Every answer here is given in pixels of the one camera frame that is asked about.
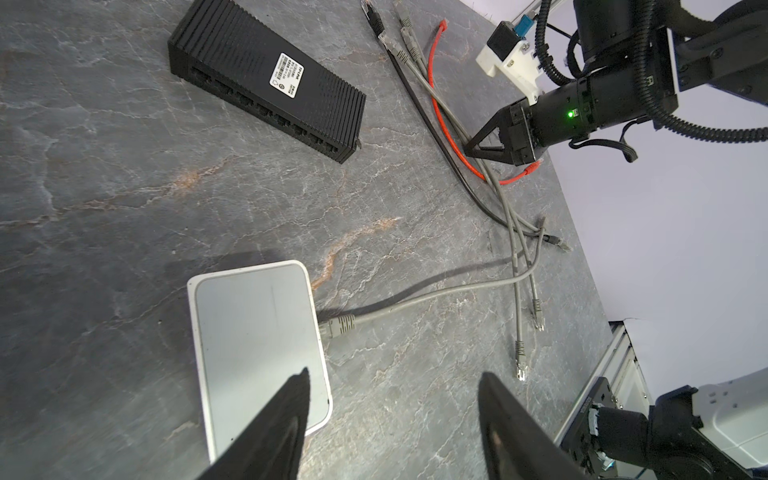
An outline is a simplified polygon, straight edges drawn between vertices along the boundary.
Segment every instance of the white wall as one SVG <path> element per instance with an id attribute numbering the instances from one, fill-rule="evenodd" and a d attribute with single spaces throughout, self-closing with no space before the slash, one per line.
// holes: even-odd
<path id="1" fill-rule="evenodd" d="M 708 19 L 733 3 L 683 0 Z M 549 22 L 575 31 L 570 2 Z M 567 39 L 550 30 L 547 42 L 567 72 Z M 707 86 L 679 100 L 676 115 L 707 126 L 768 125 L 768 108 Z M 550 153 L 608 318 L 635 318 L 627 328 L 651 393 L 768 366 L 768 144 L 708 144 L 650 124 L 627 140 L 634 164 L 602 147 Z"/>
<path id="2" fill-rule="evenodd" d="M 502 20 L 514 20 L 531 4 L 531 0 L 461 0 L 464 5 L 498 24 Z"/>

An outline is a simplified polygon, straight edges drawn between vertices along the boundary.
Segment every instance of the cable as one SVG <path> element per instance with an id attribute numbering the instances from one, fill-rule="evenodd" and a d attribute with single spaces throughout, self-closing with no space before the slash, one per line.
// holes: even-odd
<path id="1" fill-rule="evenodd" d="M 458 127 L 458 132 L 462 136 L 462 138 L 466 138 L 467 140 L 470 138 L 469 132 L 462 126 L 461 122 L 458 120 L 458 117 L 453 113 L 453 111 L 449 108 L 448 104 L 445 103 L 445 101 L 442 99 L 440 94 L 438 94 L 434 88 L 429 84 L 429 82 L 424 78 L 422 75 L 422 72 L 419 71 L 419 67 L 417 67 L 413 60 L 411 60 L 409 54 L 407 51 L 400 48 L 400 45 L 397 44 L 396 41 L 393 41 L 386 32 L 383 32 L 381 35 L 379 35 L 379 40 L 384 44 L 385 48 L 392 52 L 395 57 L 400 60 L 406 67 L 410 68 L 413 72 L 413 76 L 416 77 L 416 80 L 419 81 L 420 84 L 426 90 L 429 92 L 429 94 L 437 100 L 437 102 L 440 104 L 441 107 L 443 107 L 443 110 L 445 111 L 445 114 L 448 116 L 448 118 L 451 119 L 451 122 L 453 122 L 456 127 Z"/>
<path id="2" fill-rule="evenodd" d="M 371 26 L 371 29 L 373 30 L 373 34 L 376 37 L 378 37 L 384 31 L 384 24 L 382 22 L 381 15 L 373 8 L 373 5 L 367 0 L 362 0 L 362 9 L 366 14 L 366 18 L 368 20 L 369 25 Z M 464 189 L 467 191 L 467 194 L 470 196 L 470 198 L 472 198 L 472 201 L 475 202 L 475 204 L 480 208 L 480 210 L 482 210 L 484 214 L 486 214 L 491 220 L 495 221 L 502 227 L 506 228 L 507 223 L 503 221 L 498 215 L 494 214 L 493 211 L 491 211 L 491 209 L 485 204 L 485 202 L 483 202 L 478 197 L 477 193 L 472 189 L 467 179 L 462 174 L 462 171 L 458 167 L 454 158 L 451 156 L 448 149 L 442 143 L 442 140 L 440 139 L 440 136 L 438 135 L 437 130 L 432 125 L 432 122 L 430 121 L 429 116 L 427 115 L 426 111 L 421 105 L 419 98 L 416 96 L 416 93 L 413 91 L 413 88 L 411 87 L 410 82 L 408 82 L 408 79 L 406 78 L 406 74 L 405 72 L 403 72 L 400 66 L 400 63 L 397 62 L 392 52 L 387 51 L 387 55 L 389 56 L 389 60 L 392 62 L 392 65 L 395 67 L 395 72 L 397 73 L 398 77 L 400 78 L 400 81 L 405 87 L 406 92 L 408 93 L 408 96 L 411 98 L 411 102 L 414 104 L 414 106 L 416 107 L 416 110 L 419 112 L 419 116 L 424 121 L 427 129 L 429 130 L 429 133 L 432 135 L 432 138 L 435 139 L 435 142 L 440 148 L 440 151 L 445 157 L 445 160 L 451 166 L 451 169 L 453 170 L 454 174 L 458 178 L 459 182 L 461 182 Z M 539 229 L 537 227 L 532 225 L 530 222 L 526 221 L 524 218 L 520 218 L 519 220 L 523 225 L 531 229 L 530 232 L 523 231 L 523 234 L 526 237 L 532 237 L 532 238 L 538 237 Z M 544 241 L 556 247 L 560 247 L 563 251 L 566 251 L 566 252 L 573 251 L 573 248 L 571 248 L 571 246 L 569 246 L 562 238 L 556 237 L 555 235 L 550 235 L 546 233 L 544 235 Z"/>
<path id="3" fill-rule="evenodd" d="M 563 35 L 564 37 L 567 37 L 567 38 L 571 38 L 571 36 L 569 34 L 565 33 L 560 28 L 555 27 L 553 24 L 547 23 L 547 26 L 549 28 L 551 28 L 552 30 L 556 31 L 557 33 L 559 33 L 560 35 Z"/>
<path id="4" fill-rule="evenodd" d="M 549 17 L 549 8 L 552 4 L 552 0 L 541 0 L 541 7 L 538 10 L 538 20 L 536 21 L 536 34 L 534 37 L 536 56 L 541 62 L 541 68 L 547 74 L 550 80 L 556 85 L 563 86 L 571 83 L 573 78 L 568 78 L 554 66 L 552 56 L 549 55 L 549 45 L 545 42 L 545 36 L 547 34 L 547 18 Z"/>
<path id="5" fill-rule="evenodd" d="M 533 18 L 531 18 L 531 20 L 536 22 L 537 18 L 538 18 L 538 13 L 534 15 Z M 563 31 L 560 28 L 555 27 L 553 24 L 547 23 L 547 26 L 552 30 L 556 31 L 557 33 L 559 33 L 560 35 L 563 35 L 566 38 L 571 38 L 571 36 L 566 31 Z"/>
<path id="6" fill-rule="evenodd" d="M 542 10 L 544 9 L 545 1 L 541 3 Z M 695 138 L 696 140 L 728 144 L 768 141 L 768 127 L 747 128 L 743 130 L 702 127 L 675 117 L 664 110 L 664 107 L 650 89 L 648 80 L 648 56 L 650 53 L 648 45 L 650 44 L 650 33 L 653 29 L 654 8 L 656 4 L 656 0 L 640 0 L 636 7 L 637 33 L 634 35 L 634 52 L 632 55 L 634 86 L 643 102 L 647 115 L 656 123 L 672 130 L 676 134 Z"/>
<path id="7" fill-rule="evenodd" d="M 360 323 L 370 322 L 371 320 L 377 319 L 381 316 L 389 315 L 390 313 L 397 313 L 400 310 L 409 308 L 410 306 L 418 305 L 419 303 L 424 303 L 426 301 L 439 298 L 441 296 L 449 295 L 451 293 L 460 293 L 460 292 L 467 292 L 471 290 L 480 290 L 485 288 L 493 288 L 497 286 L 505 286 L 505 285 L 510 285 L 510 284 L 525 280 L 526 278 L 528 278 L 528 276 L 530 276 L 536 270 L 536 268 L 538 267 L 539 260 L 541 259 L 541 243 L 544 241 L 544 229 L 545 229 L 545 221 L 542 220 L 541 227 L 539 228 L 538 242 L 536 243 L 536 257 L 533 260 L 533 264 L 525 272 L 520 273 L 517 276 L 513 276 L 511 278 L 504 278 L 501 280 L 486 280 L 485 282 L 467 283 L 465 285 L 450 286 L 448 288 L 443 288 L 440 290 L 435 290 L 434 292 L 415 296 L 409 300 L 404 300 L 402 302 L 396 303 L 395 305 L 388 306 L 386 308 L 382 308 L 380 310 L 376 310 L 371 313 L 365 313 L 360 316 L 342 315 L 342 316 L 334 317 L 328 320 L 328 322 L 320 325 L 321 334 L 323 334 L 327 338 L 334 338 L 336 336 L 349 332 Z"/>
<path id="8" fill-rule="evenodd" d="M 447 24 L 445 22 L 445 19 L 443 19 L 440 22 L 440 26 L 438 27 L 437 34 L 435 35 L 435 40 L 432 42 L 432 49 L 429 52 L 429 61 L 428 61 L 428 64 L 427 64 L 427 72 L 429 74 L 429 84 L 431 86 L 433 86 L 433 87 L 435 86 L 435 79 L 434 79 L 434 75 L 433 75 L 433 68 L 434 68 L 434 62 L 435 62 L 435 50 L 437 49 L 437 44 L 440 42 L 440 38 L 442 36 L 442 33 L 446 30 L 447 27 L 448 26 L 447 26 Z M 458 151 L 458 148 L 455 146 L 455 143 L 453 141 L 453 138 L 451 137 L 450 132 L 448 132 L 448 129 L 445 127 L 445 122 L 442 120 L 442 116 L 440 114 L 440 109 L 439 109 L 439 107 L 437 105 L 437 102 L 435 101 L 434 98 L 432 99 L 432 106 L 435 109 L 435 115 L 437 116 L 437 119 L 440 122 L 440 126 L 442 127 L 443 134 L 445 135 L 446 138 L 448 138 L 449 143 L 454 147 L 454 151 L 457 154 L 459 154 L 459 157 L 463 158 L 463 155 L 460 154 L 460 152 Z M 533 163 L 531 166 L 527 167 L 522 174 L 520 174 L 517 177 L 514 177 L 514 178 L 512 178 L 510 180 L 507 180 L 507 183 L 511 183 L 511 182 L 517 180 L 518 178 L 522 178 L 523 176 L 525 176 L 527 174 L 530 174 L 532 171 L 535 171 L 538 168 L 539 164 L 540 164 L 539 162 Z M 498 178 L 493 173 L 493 170 L 488 166 L 488 164 L 487 164 L 487 162 L 485 160 L 481 159 L 479 161 L 479 166 L 483 170 L 482 174 L 478 174 L 478 172 L 476 170 L 474 170 L 474 169 L 473 169 L 473 171 L 475 172 L 475 174 L 478 174 L 478 176 L 480 178 L 482 178 L 483 180 L 485 178 L 489 179 L 489 180 L 487 180 L 488 184 L 491 185 L 491 187 L 493 187 L 496 190 L 496 194 L 498 196 L 498 199 L 502 203 L 502 207 L 504 209 L 505 216 L 507 217 L 507 225 L 508 226 L 514 225 L 514 229 L 511 228 L 511 227 L 508 227 L 509 236 L 510 236 L 510 245 L 511 245 L 512 256 L 513 256 L 513 260 L 512 260 L 513 271 L 516 271 L 517 268 L 518 268 L 518 265 L 517 265 L 517 253 L 516 253 L 517 249 L 515 248 L 515 231 L 517 231 L 519 236 L 520 236 L 520 242 L 522 244 L 523 254 L 525 255 L 525 262 L 526 262 L 527 265 L 530 266 L 531 265 L 531 255 L 528 252 L 528 246 L 525 243 L 525 237 L 524 237 L 524 235 L 522 233 L 523 230 L 521 228 L 520 221 L 518 219 L 518 214 L 517 214 L 517 212 L 514 211 L 514 209 L 512 209 L 512 207 L 509 204 L 509 202 L 505 199 L 505 194 L 504 194 L 504 191 L 502 190 L 502 182 L 500 182 L 498 180 Z M 544 329 L 544 314 L 543 314 L 543 312 L 541 310 L 541 301 L 538 298 L 538 289 L 536 287 L 536 279 L 535 279 L 535 277 L 533 275 L 531 275 L 529 277 L 529 280 L 531 281 L 531 299 L 532 299 L 533 304 L 534 304 L 534 315 L 535 315 L 535 320 L 536 320 L 536 326 L 537 326 L 538 329 Z M 517 311 L 518 311 L 518 315 L 516 316 L 516 318 L 517 318 L 517 321 L 518 321 L 518 341 L 520 342 L 520 348 L 519 348 L 518 354 L 521 354 L 521 355 L 524 356 L 525 355 L 525 348 L 523 347 L 522 330 L 521 330 L 521 328 L 522 328 L 522 324 L 521 324 L 521 317 L 522 317 L 522 315 L 521 315 L 521 310 L 520 310 L 521 309 L 521 303 L 520 303 L 519 300 L 520 300 L 520 291 L 519 291 L 518 284 L 516 283 L 515 284 L 515 304 L 516 304 L 516 308 L 517 308 Z M 525 377 L 525 368 L 522 369 L 522 373 L 520 373 L 520 371 L 518 371 L 518 373 L 519 373 L 518 376 L 520 376 L 521 379 L 523 379 Z"/>
<path id="9" fill-rule="evenodd" d="M 445 22 L 445 19 L 442 19 L 440 21 L 440 26 L 437 29 L 437 33 L 435 34 L 435 40 L 432 41 L 432 48 L 429 50 L 429 61 L 427 62 L 427 79 L 429 80 L 429 85 L 434 88 L 435 86 L 435 79 L 432 75 L 432 63 L 435 60 L 435 50 L 437 49 L 437 44 L 440 42 L 440 37 L 442 37 L 442 33 L 447 29 L 448 24 Z M 451 145 L 451 148 L 456 153 L 456 156 L 458 156 L 459 160 L 462 161 L 462 163 L 477 177 L 479 177 L 481 180 L 486 181 L 485 176 L 481 174 L 475 167 L 472 166 L 472 164 L 469 163 L 467 160 L 467 157 L 464 156 L 464 152 L 456 145 L 456 142 L 453 140 L 453 136 L 451 135 L 451 132 L 448 130 L 448 127 L 445 126 L 445 121 L 442 118 L 442 115 L 440 114 L 440 108 L 438 106 L 437 100 L 434 98 L 432 99 L 432 106 L 435 109 L 435 116 L 437 117 L 438 123 L 440 123 L 440 128 L 442 129 L 443 135 L 445 135 L 445 139 L 448 140 L 448 143 Z M 502 185 L 509 185 L 512 182 L 519 180 L 523 178 L 526 175 L 532 174 L 538 169 L 539 163 L 536 162 L 534 164 L 531 164 L 530 167 L 525 168 L 521 174 L 519 174 L 516 177 L 509 178 L 507 180 L 501 180 Z"/>
<path id="10" fill-rule="evenodd" d="M 381 15 L 379 15 L 379 13 L 373 9 L 373 6 L 371 4 L 369 4 L 368 2 L 365 2 L 365 0 L 363 0 L 362 9 L 366 13 L 366 18 L 368 19 L 368 23 L 371 25 L 371 28 L 373 29 L 374 35 L 378 37 L 384 31 L 384 24 L 382 23 Z M 455 160 L 453 159 L 451 154 L 448 152 L 448 149 L 440 140 L 440 136 L 438 135 L 437 130 L 435 130 L 435 127 L 432 125 L 432 122 L 429 120 L 429 116 L 424 110 L 424 107 L 422 107 L 421 102 L 419 102 L 419 99 L 416 97 L 416 93 L 413 91 L 413 88 L 411 87 L 410 82 L 408 82 L 405 72 L 402 71 L 402 68 L 400 67 L 400 63 L 397 62 L 397 59 L 395 58 L 394 55 L 392 55 L 392 52 L 387 51 L 387 54 L 389 55 L 389 60 L 392 62 L 392 65 L 394 65 L 395 67 L 397 76 L 400 77 L 400 81 L 402 82 L 403 86 L 406 88 L 408 96 L 411 98 L 411 101 L 415 105 L 416 110 L 419 111 L 419 116 L 424 121 L 427 129 L 429 130 L 429 133 L 432 134 L 432 137 L 435 139 L 435 142 L 437 143 L 438 147 L 440 147 L 440 151 L 445 157 L 445 160 L 449 163 L 449 165 L 451 166 L 451 169 L 453 169 L 453 172 L 456 174 L 456 177 L 462 183 L 464 190 L 467 191 L 467 194 L 469 194 L 469 196 L 472 198 L 472 201 L 474 201 L 475 204 L 478 207 L 480 207 L 480 210 L 482 210 L 484 214 L 488 215 L 491 218 L 491 220 L 495 221 L 499 225 L 506 227 L 507 223 L 504 222 L 498 215 L 494 214 L 491 211 L 491 209 L 488 208 L 488 206 L 485 205 L 485 203 L 482 200 L 480 200 L 480 198 L 477 196 L 477 194 L 472 189 L 472 187 L 470 187 L 469 183 L 467 182 L 467 179 L 464 177 L 458 165 L 456 164 Z"/>
<path id="11" fill-rule="evenodd" d="M 706 35 L 717 29 L 717 23 L 702 20 L 683 8 L 680 0 L 666 0 L 662 5 L 664 20 L 667 27 L 688 38 L 696 38 Z"/>
<path id="12" fill-rule="evenodd" d="M 578 30 L 574 32 L 574 35 L 571 37 L 571 40 L 568 42 L 568 54 L 566 56 L 566 62 L 568 63 L 568 70 L 571 71 L 571 75 L 574 76 L 574 78 L 582 78 L 586 77 L 588 73 L 587 65 L 584 66 L 584 69 L 582 70 L 578 66 L 578 61 L 576 60 L 576 44 L 578 44 Z"/>
<path id="13" fill-rule="evenodd" d="M 650 117 L 647 115 L 643 115 L 640 118 L 635 118 L 633 121 L 627 122 L 626 125 L 624 125 L 624 128 L 621 129 L 621 136 L 619 137 L 619 141 L 623 144 L 626 144 L 626 140 L 624 139 L 624 135 L 627 134 L 627 131 L 630 129 L 632 125 L 639 125 L 644 124 L 645 122 L 650 121 Z"/>
<path id="14" fill-rule="evenodd" d="M 595 138 L 594 140 L 585 140 L 581 143 L 578 139 L 574 138 L 571 141 L 568 142 L 568 146 L 573 148 L 574 150 L 577 150 L 578 148 L 583 147 L 609 147 L 609 148 L 615 148 L 616 150 L 620 150 L 621 153 L 624 154 L 624 158 L 629 162 L 632 163 L 635 160 L 637 160 L 637 152 L 634 148 L 630 147 L 626 143 L 622 143 L 620 141 L 616 140 L 607 140 L 605 138 Z"/>
<path id="15" fill-rule="evenodd" d="M 413 30 L 411 28 L 402 27 L 400 28 L 400 35 L 406 44 L 406 50 L 408 50 L 408 53 L 411 55 L 411 59 L 416 63 L 416 66 L 419 67 L 419 71 L 422 72 L 422 75 L 427 75 L 424 54 L 421 52 L 421 46 L 419 45 L 419 41 L 416 40 Z"/>

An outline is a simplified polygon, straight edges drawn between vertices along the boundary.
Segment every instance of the ethernet port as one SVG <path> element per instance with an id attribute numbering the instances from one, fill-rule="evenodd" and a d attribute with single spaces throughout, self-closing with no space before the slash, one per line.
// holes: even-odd
<path id="1" fill-rule="evenodd" d="M 259 108 L 259 115 L 261 115 L 262 117 L 271 117 L 272 116 L 272 111 L 269 108 L 267 108 L 267 107 L 265 107 L 263 105 L 257 105 L 257 107 Z"/>
<path id="2" fill-rule="evenodd" d="M 198 70 L 195 67 L 192 67 L 190 70 L 190 76 L 197 81 L 208 83 L 210 81 L 210 75 L 206 74 L 205 72 Z"/>
<path id="3" fill-rule="evenodd" d="M 220 91 L 222 94 L 232 95 L 232 89 L 228 85 L 218 80 L 214 80 L 214 87 L 216 87 L 216 89 Z"/>
<path id="4" fill-rule="evenodd" d="M 239 101 L 240 104 L 244 107 L 250 107 L 253 105 L 253 100 L 241 94 L 239 91 L 235 92 L 235 97 L 237 97 L 237 101 Z"/>

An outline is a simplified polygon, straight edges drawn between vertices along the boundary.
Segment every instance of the label sticker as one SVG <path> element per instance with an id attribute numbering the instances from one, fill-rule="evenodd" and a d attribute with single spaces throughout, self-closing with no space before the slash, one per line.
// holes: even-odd
<path id="1" fill-rule="evenodd" d="M 289 97 L 294 98 L 296 97 L 296 90 L 299 89 L 299 82 L 301 82 L 301 75 L 303 73 L 304 67 L 288 55 L 281 53 L 280 58 L 277 59 L 275 71 L 272 72 L 270 85 Z"/>

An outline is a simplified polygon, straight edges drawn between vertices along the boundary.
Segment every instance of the ethernet cable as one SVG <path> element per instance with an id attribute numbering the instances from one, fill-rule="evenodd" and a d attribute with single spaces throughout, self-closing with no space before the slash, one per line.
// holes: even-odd
<path id="1" fill-rule="evenodd" d="M 376 310 L 374 312 L 365 313 L 358 316 L 341 315 L 338 317 L 334 317 L 328 320 L 327 322 L 321 323 L 319 325 L 320 335 L 325 339 L 336 338 L 337 336 L 340 336 L 340 335 L 343 335 L 344 333 L 349 332 L 350 330 L 354 329 L 356 326 L 358 326 L 361 323 L 367 323 L 367 322 L 370 322 L 371 320 L 378 319 L 379 317 L 382 317 L 384 315 L 389 315 L 390 313 L 397 313 L 400 310 L 409 308 L 414 305 L 418 305 L 420 303 L 424 303 L 429 300 L 433 300 L 435 298 L 439 298 L 441 296 L 449 295 L 451 293 L 460 293 L 460 292 L 467 292 L 472 290 L 493 288 L 497 286 L 505 286 L 505 285 L 521 282 L 522 280 L 525 280 L 526 278 L 528 278 L 538 268 L 539 260 L 541 259 L 541 243 L 544 240 L 544 231 L 545 231 L 544 226 L 545 226 L 545 221 L 542 220 L 541 228 L 539 229 L 538 242 L 536 244 L 536 256 L 534 257 L 534 260 L 531 266 L 523 273 L 520 273 L 510 278 L 504 278 L 500 280 L 486 280 L 484 282 L 467 283 L 465 285 L 450 286 L 440 290 L 435 290 L 434 292 L 415 296 L 411 299 L 398 302 L 392 306 L 387 306 L 385 308 Z"/>
<path id="2" fill-rule="evenodd" d="M 520 242 L 522 243 L 522 250 L 523 250 L 523 255 L 525 256 L 525 262 L 530 266 L 531 254 L 530 254 L 530 251 L 528 250 L 528 245 L 525 242 L 525 237 L 521 233 L 523 231 L 520 225 L 521 220 L 523 220 L 522 217 L 520 217 L 518 213 L 515 212 L 515 209 L 512 208 L 511 204 L 504 198 L 504 191 L 502 190 L 502 185 L 501 183 L 498 182 L 498 178 L 494 175 L 493 170 L 491 170 L 491 167 L 488 165 L 488 163 L 485 160 L 481 160 L 479 162 L 479 167 L 482 170 L 485 177 L 491 179 L 491 181 L 489 181 L 488 184 L 495 189 L 496 194 L 498 195 L 499 201 L 502 202 L 502 206 L 504 207 L 505 213 L 509 211 L 510 215 L 507 217 L 507 222 L 511 221 L 514 224 L 515 231 L 520 236 Z M 531 275 L 528 279 L 531 282 L 531 301 L 533 302 L 534 324 L 537 330 L 542 331 L 544 330 L 544 322 L 545 322 L 544 310 L 541 307 L 541 299 L 539 299 L 538 297 L 538 288 L 537 288 L 536 278 L 534 275 Z"/>
<path id="3" fill-rule="evenodd" d="M 422 75 L 426 76 L 427 61 L 424 58 L 424 51 L 422 50 L 422 46 L 419 45 L 419 39 L 416 37 L 416 33 L 413 31 L 411 13 L 408 11 L 408 7 L 402 3 L 402 0 L 395 0 L 394 6 L 395 12 L 397 12 L 397 16 L 400 19 L 400 25 L 402 26 L 400 28 L 402 40 L 406 43 L 406 48 L 408 49 L 411 58 L 413 58 L 413 61 L 416 63 L 416 66 L 419 67 L 419 70 L 422 72 Z"/>
<path id="4" fill-rule="evenodd" d="M 368 20 L 369 25 L 371 26 L 371 29 L 373 30 L 374 35 L 378 37 L 383 31 L 384 31 L 384 23 L 382 21 L 381 15 L 373 8 L 373 5 L 370 3 L 370 0 L 362 0 L 362 10 L 366 14 L 366 18 Z M 435 142 L 437 143 L 438 147 L 440 148 L 440 151 L 442 152 L 443 156 L 445 157 L 446 161 L 448 161 L 449 165 L 451 166 L 451 169 L 456 174 L 456 177 L 458 180 L 462 183 L 462 186 L 465 188 L 469 196 L 472 198 L 472 200 L 477 204 L 477 206 L 480 208 L 480 210 L 483 211 L 484 214 L 488 215 L 491 220 L 495 221 L 499 225 L 501 225 L 504 228 L 507 228 L 507 223 L 504 222 L 501 218 L 499 218 L 498 215 L 493 213 L 491 209 L 486 205 L 480 197 L 478 197 L 477 193 L 472 189 L 472 187 L 467 182 L 467 179 L 462 174 L 461 169 L 456 164 L 455 160 L 451 156 L 451 154 L 448 152 L 448 149 L 445 147 L 445 145 L 440 140 L 440 136 L 437 133 L 437 130 L 435 130 L 435 127 L 432 125 L 432 122 L 429 120 L 429 117 L 427 116 L 426 112 L 424 111 L 424 108 L 419 103 L 419 99 L 416 97 L 415 92 L 413 91 L 413 88 L 411 87 L 410 82 L 408 82 L 408 79 L 406 78 L 405 73 L 402 71 L 402 67 L 400 66 L 400 63 L 397 61 L 395 56 L 392 54 L 392 52 L 387 51 L 387 55 L 389 55 L 389 59 L 392 61 L 392 66 L 395 68 L 395 71 L 397 72 L 397 75 L 400 78 L 400 81 L 402 82 L 403 86 L 405 87 L 408 96 L 411 98 L 411 101 L 416 107 L 416 110 L 419 112 L 419 115 L 421 116 L 422 120 L 424 121 L 424 124 L 426 125 L 429 132 L 432 134 L 432 138 L 435 139 Z M 536 232 L 538 232 L 538 229 L 535 227 L 532 227 L 532 229 Z M 523 234 L 526 237 L 536 238 L 537 234 L 534 232 L 530 232 L 527 230 L 524 230 Z M 546 233 L 544 235 L 544 242 L 547 242 L 551 245 L 555 245 L 556 247 L 560 247 L 561 249 L 565 251 L 570 251 L 571 248 L 560 238 L 556 237 L 555 235 L 551 235 L 549 233 Z"/>
<path id="5" fill-rule="evenodd" d="M 507 217 L 507 225 L 510 227 L 507 229 L 509 232 L 509 245 L 512 248 L 512 272 L 517 273 L 518 272 L 518 251 L 517 251 L 517 245 L 515 241 L 515 229 L 512 228 L 512 225 L 515 221 L 515 218 L 513 214 L 511 213 L 511 209 L 509 207 L 509 202 L 507 201 L 506 196 L 504 195 L 504 192 L 502 190 L 502 185 L 498 182 L 498 177 L 496 177 L 496 173 L 488 168 L 488 165 L 483 165 L 485 167 L 485 177 L 488 178 L 488 184 L 490 184 L 492 187 L 496 189 L 496 193 L 498 194 L 499 201 L 502 202 L 502 206 L 504 207 L 504 215 Z M 525 239 L 523 239 L 523 247 L 527 249 L 525 246 Z M 533 276 L 533 272 L 531 272 L 531 275 L 528 276 L 529 279 L 531 279 Z M 518 374 L 518 380 L 525 380 L 525 370 L 526 370 L 526 362 L 525 362 L 525 344 L 523 343 L 523 312 L 522 312 L 522 302 L 520 300 L 520 283 L 515 283 L 515 329 L 517 330 L 516 336 L 515 336 L 515 362 L 517 363 L 517 374 Z"/>
<path id="6" fill-rule="evenodd" d="M 373 8 L 373 5 L 370 2 L 370 0 L 362 0 L 361 4 L 362 4 L 362 10 L 366 14 L 366 18 L 368 19 L 368 23 L 370 24 L 371 29 L 373 30 L 374 35 L 376 35 L 376 37 L 379 37 L 385 31 L 384 24 L 383 24 L 382 19 L 381 19 L 381 15 Z M 404 51 L 402 51 L 402 49 L 399 47 L 399 45 L 397 45 L 396 42 L 389 40 L 389 38 L 386 37 L 386 36 L 384 37 L 384 39 L 387 40 L 387 42 L 389 43 L 389 46 L 391 47 L 391 49 L 387 48 L 387 53 L 392 56 L 391 57 L 392 63 L 394 64 L 395 69 L 397 70 L 398 76 L 400 76 L 400 79 L 401 79 L 402 83 L 404 85 L 406 85 L 406 90 L 410 89 L 410 85 L 408 84 L 408 81 L 406 80 L 405 76 L 401 75 L 402 69 L 399 66 L 397 57 L 396 57 L 394 52 L 401 51 L 402 54 L 400 55 L 400 61 L 404 65 L 408 65 L 408 63 L 410 63 L 410 65 L 408 65 L 408 68 L 411 71 L 413 71 L 413 73 L 416 76 L 416 78 L 419 79 L 419 82 L 422 83 L 422 85 L 424 85 L 425 88 L 427 88 L 428 90 L 432 89 L 431 86 L 429 85 L 429 83 L 421 75 L 421 72 L 417 71 L 418 67 L 416 67 L 412 63 L 412 61 L 408 62 L 408 60 L 409 60 L 408 55 Z M 411 99 L 414 102 L 414 104 L 416 104 L 417 109 L 419 109 L 420 105 L 418 103 L 418 99 L 415 96 L 411 96 Z M 422 119 L 425 121 L 425 123 L 428 125 L 428 127 L 431 125 L 429 123 L 429 119 L 427 117 L 422 116 Z M 457 132 L 459 131 L 459 128 L 461 128 L 464 131 L 463 136 L 468 138 L 468 134 L 466 133 L 466 129 L 463 128 L 463 126 L 461 126 L 462 125 L 461 122 L 458 120 L 458 118 L 455 115 L 452 114 L 452 112 L 451 112 L 451 116 L 449 117 L 449 120 L 452 122 L 452 124 L 456 123 L 456 125 L 458 125 L 457 127 L 455 127 Z M 433 135 L 433 137 L 435 137 L 435 140 L 438 141 L 438 146 L 441 146 L 441 150 L 442 150 L 444 145 L 442 145 L 442 142 L 439 141 L 439 137 L 437 137 L 435 135 Z M 450 154 L 448 154 L 447 151 L 443 151 L 443 154 L 446 156 L 447 159 L 450 159 L 449 161 L 451 161 L 451 165 L 453 166 L 454 164 L 452 162 L 452 157 L 450 156 Z M 459 170 L 456 170 L 454 168 L 454 171 L 457 173 L 457 175 L 459 175 L 459 179 L 462 181 L 462 185 L 465 186 L 465 188 L 469 192 L 470 196 L 475 201 L 475 203 L 480 207 L 480 209 L 483 210 L 483 212 L 485 214 L 487 214 L 496 223 L 498 223 L 499 225 L 502 225 L 503 227 L 507 227 L 506 222 L 504 222 L 496 214 L 491 212 L 488 209 L 488 207 L 484 203 L 482 203 L 482 201 L 477 197 L 475 192 L 466 183 L 466 179 L 464 179 L 463 176 L 459 173 Z M 522 225 L 524 227 L 526 227 L 526 228 L 528 228 L 530 230 L 530 231 L 523 230 L 523 234 L 526 237 L 536 238 L 537 235 L 538 235 L 538 228 L 533 226 L 530 222 L 526 221 L 522 217 L 520 217 L 519 220 L 520 220 L 520 223 L 522 223 Z M 545 234 L 544 241 L 549 243 L 549 244 L 551 244 L 551 245 L 555 245 L 556 247 L 559 247 L 563 251 L 566 251 L 566 252 L 571 252 L 573 250 L 562 238 L 557 237 L 555 235 L 551 235 L 549 233 Z"/>
<path id="7" fill-rule="evenodd" d="M 417 67 L 413 60 L 411 60 L 410 55 L 407 51 L 403 50 L 402 47 L 394 40 L 392 40 L 385 31 L 383 31 L 379 35 L 379 40 L 382 42 L 384 47 L 387 49 L 387 51 L 392 52 L 393 55 L 395 55 L 395 58 L 397 58 L 403 65 L 408 67 L 412 72 L 413 75 L 416 77 L 416 80 L 419 81 L 420 84 L 429 92 L 429 94 L 437 100 L 437 102 L 440 104 L 441 107 L 443 107 L 443 110 L 445 111 L 445 115 L 448 116 L 448 118 L 451 120 L 451 122 L 458 127 L 458 132 L 462 136 L 462 141 L 466 142 L 471 137 L 469 136 L 469 132 L 464 128 L 462 123 L 458 120 L 458 118 L 454 115 L 453 111 L 448 107 L 448 104 L 443 101 L 442 97 L 435 91 L 434 88 L 429 84 L 429 82 L 424 78 L 424 75 L 422 75 L 422 72 L 419 71 L 419 67 Z"/>

